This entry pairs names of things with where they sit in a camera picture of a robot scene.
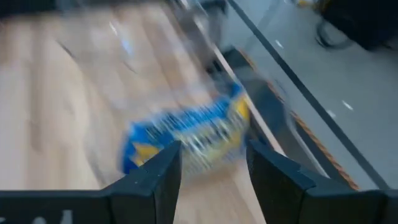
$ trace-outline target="chip bag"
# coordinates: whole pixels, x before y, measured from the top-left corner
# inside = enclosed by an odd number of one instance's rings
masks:
[[[122,170],[137,169],[175,140],[183,142],[183,177],[201,173],[241,155],[249,110],[241,85],[212,103],[167,111],[133,122],[122,153]]]

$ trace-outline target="snack bag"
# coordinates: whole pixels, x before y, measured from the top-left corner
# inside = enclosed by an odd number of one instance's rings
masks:
[[[158,114],[133,122],[123,149],[122,170],[128,174],[174,140],[183,142],[183,176],[211,169],[241,154],[249,125],[243,88],[232,84],[229,96],[211,104]]]

